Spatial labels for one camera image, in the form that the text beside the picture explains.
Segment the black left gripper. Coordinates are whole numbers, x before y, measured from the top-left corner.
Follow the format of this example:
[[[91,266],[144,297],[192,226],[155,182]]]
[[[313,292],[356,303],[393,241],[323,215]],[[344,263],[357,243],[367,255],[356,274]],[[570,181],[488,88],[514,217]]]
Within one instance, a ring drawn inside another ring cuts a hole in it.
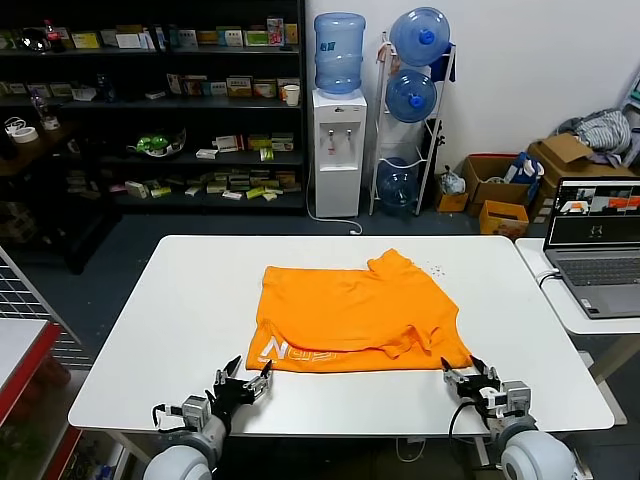
[[[217,370],[213,390],[205,391],[212,415],[222,421],[226,430],[232,429],[232,418],[236,411],[241,406],[253,405],[271,385],[271,360],[250,381],[235,377],[240,361],[241,356],[238,355]]]

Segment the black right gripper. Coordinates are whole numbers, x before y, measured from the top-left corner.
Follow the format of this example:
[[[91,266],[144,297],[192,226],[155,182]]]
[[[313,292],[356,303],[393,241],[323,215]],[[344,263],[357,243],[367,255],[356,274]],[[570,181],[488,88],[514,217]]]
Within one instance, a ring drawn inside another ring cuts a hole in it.
[[[474,368],[478,374],[473,375],[472,381],[466,375],[455,370],[449,362],[441,357],[443,380],[462,399],[473,402],[479,414],[493,414],[496,409],[496,398],[501,395],[501,380],[494,367],[473,355],[470,356]]]

